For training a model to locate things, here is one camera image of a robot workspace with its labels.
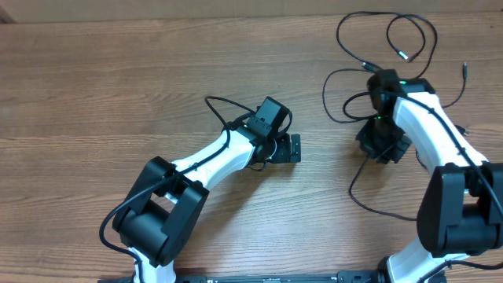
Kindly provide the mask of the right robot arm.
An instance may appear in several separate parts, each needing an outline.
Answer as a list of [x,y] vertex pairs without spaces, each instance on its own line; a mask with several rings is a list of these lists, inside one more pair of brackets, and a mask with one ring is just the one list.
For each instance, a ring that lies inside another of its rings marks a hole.
[[386,164],[413,145],[431,176],[416,237],[383,258],[369,281],[444,282],[446,268],[471,266],[468,257],[501,248],[502,165],[464,139],[426,79],[380,70],[367,89],[376,115],[357,133],[361,150]]

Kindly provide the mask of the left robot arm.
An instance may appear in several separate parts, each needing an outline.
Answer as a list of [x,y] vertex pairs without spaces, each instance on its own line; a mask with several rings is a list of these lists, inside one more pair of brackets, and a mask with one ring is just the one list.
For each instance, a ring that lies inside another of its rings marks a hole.
[[222,122],[220,136],[199,152],[168,162],[152,158],[124,201],[101,226],[112,226],[122,242],[108,248],[134,260],[130,282],[174,282],[174,260],[184,248],[210,190],[235,171],[254,164],[301,161],[298,134],[288,134],[292,112],[266,97],[257,109],[246,108]]

